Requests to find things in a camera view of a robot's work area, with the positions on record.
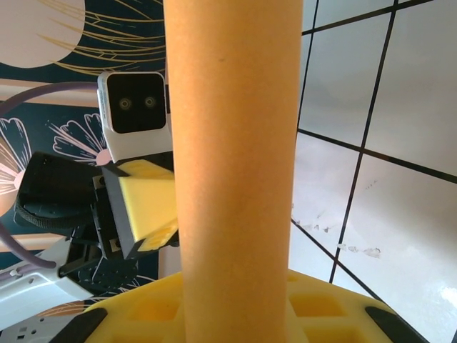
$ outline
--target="black tile grout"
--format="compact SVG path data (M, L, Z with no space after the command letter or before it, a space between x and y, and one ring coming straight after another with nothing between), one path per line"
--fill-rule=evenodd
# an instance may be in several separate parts
M300 224L297 224L295 220L291 220L292 224L297 227L301 232L303 232L323 253L325 253L333 262L336 262L337 265L342 268L342 270L347 273L360 287L363 288L367 293L369 293L374 299L379 300L385 303L370 287L363 283L348 267L346 267L340 261L336 261L335 256L330 253L321 243L319 243L311 234L309 234Z
M386 162L389 162L392 164L396 164L398 166L402 166L407 169L414 170L415 172L419 172L421 174L426 174L426 175L435 177L440 180L444 180L447 182L451 182L453 184L457 184L457 176L445 173L444 171L439 171L436 169L428 168L427 166L421 166L420 164L415 164L413 162L408 162L403 159L398 159L393 156L382 154L381 152L377 152L377 151L373 151L373 150L369 150L369 149L362 149L359 146L352 145L352 144L346 143L344 141L339 141L339 140L333 139L331 137L323 136L321 134L316 134L314 132L310 132L307 130L298 129L298 133L304 134L306 136L310 136L310 137L313 137L316 139L320 139L322 141L327 141L328 143L342 146L343 148L347 148L347 149L350 149L353 151L357 151L357 152L362 151L365 155L372 156L376 159L382 159L383 161L386 161Z
M319 6L319 0L316 1L316 8L314 9L313 29L314 29L314 26L316 25L318 6ZM303 75L303 87L301 88L300 105L298 107L297 129L298 129L298 126L300 125L301 105L303 104L303 95L305 94L305 84L306 84L306 77L308 76L308 66L309 66L309 59L311 57L311 47L313 46L313 38L314 38L314 34L312 34L311 38L309 39L308 56L306 57L305 74Z
M394 0L393 6L395 7L397 5L397 3L398 3L398 0ZM348 224L349 212L351 211L353 196L354 196L354 192L356 190L358 173L360 172L360 168L361 168L361 164L362 164L363 150L365 149L366 140L368 138L368 130L370 129L370 123L371 123L371 117L373 116L374 104L376 102L376 97L378 95L379 84L381 82L381 75L383 73L384 61L386 60L388 43L389 43L389 41L391 39L391 35L392 35L393 22L395 21L395 15L396 15L396 11L394 10L391 13L391 18L389 20L388 28L387 28L387 32L386 32L386 40L384 41L383 50L381 52L381 58L379 59L379 67L378 67L378 72L376 74L376 80L375 80L375 84L374 84L374 88L373 88L373 95L371 97L371 102L370 102L370 107L368 109L368 116L366 119L365 129L363 131L363 137L362 137L362 143L361 143L362 151L360 151L358 153L356 170L354 172L354 178L353 178L352 185L351 185L351 191L349 193L348 204L346 206L346 211L345 211L344 219L343 219L343 225L341 227L340 238L338 241L339 244L343 243L344 234L346 233L346 225ZM336 253L335 253L336 261L333 263L333 268L331 270L330 283L333 281L333 278L335 277L336 265L337 265L339 256L340 256L340 249L336 248Z
M314 27L313 26L312 29L309 29L309 30L301 32L301 35L302 36L306 36L308 34L315 34L316 32L325 31L325 30L332 29L332 28L338 27L338 26L352 24L352 23L355 23L355 22L360 21L360 20L370 19L370 18L373 18L375 16L381 16L383 14L387 14L387 13L390 13L390 12L393 12L393 11L400 11L402 9L407 9L408 7L421 5L421 4L430 2L430 1L434 1L434 0L410 0L410 1L407 1L407 2L403 2L401 4L398 4L398 2L396 1L396 3L394 5L388 6L388 7L384 7L383 9L377 9L375 11L371 11L371 12L368 12L368 13L365 13L365 14L361 14L359 16L353 16L351 18L347 18L347 19L344 19L344 20L336 21L334 23L326 24L326 25L323 25L323 26L320 26L320 27Z

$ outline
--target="orange cylinder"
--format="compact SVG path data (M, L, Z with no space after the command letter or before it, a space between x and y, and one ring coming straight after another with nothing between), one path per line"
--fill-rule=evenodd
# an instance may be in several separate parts
M286 342L301 0L166 0L186 343Z

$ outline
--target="yellow foam base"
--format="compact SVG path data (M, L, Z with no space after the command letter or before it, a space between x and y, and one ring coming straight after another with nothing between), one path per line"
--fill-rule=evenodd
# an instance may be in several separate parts
M159 249L178 230L174 174L144 160L122 164L129 177L120 177L124 202L140 252Z
M293 271L287 285L288 343L391 343L365 312L375 306L394 313L384 303ZM106 299L88 311L97 307L108 316L86 343L186 341L181 274Z

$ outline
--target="camera lens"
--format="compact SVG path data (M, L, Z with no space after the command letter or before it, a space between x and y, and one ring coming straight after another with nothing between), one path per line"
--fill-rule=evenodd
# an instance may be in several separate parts
M148 96L147 98L144 99L144 104L148 109L152 109L154 106L156 106L156 98L153 98L152 96Z
M121 107L121 109L123 109L124 111L127 111L131 107L131 100L127 98L122 98L119 102L119 107Z

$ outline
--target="white tile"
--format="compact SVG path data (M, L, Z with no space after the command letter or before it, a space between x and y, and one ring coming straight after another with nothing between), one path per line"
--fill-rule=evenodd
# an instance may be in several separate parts
M310 40L311 36L309 34L301 37L300 87L298 88L298 105L300 105L301 91L303 90L303 80L305 79L306 61L308 60Z
M456 331L456 199L457 184L364 156L340 254L431 343Z
M316 27L392 6L393 0L319 0Z
M332 266L333 260L292 224L289 269L328 282Z
M304 0L303 4L303 26L302 31L313 28L314 12L316 11L317 0Z
M372 296L360 284L358 284L356 280L354 280L340 267L336 267L335 276L333 277L333 284L372 298Z
M298 134L292 216L334 254L358 153Z
M361 144L388 15L314 35L300 127Z
M457 174L457 1L398 11L367 148Z

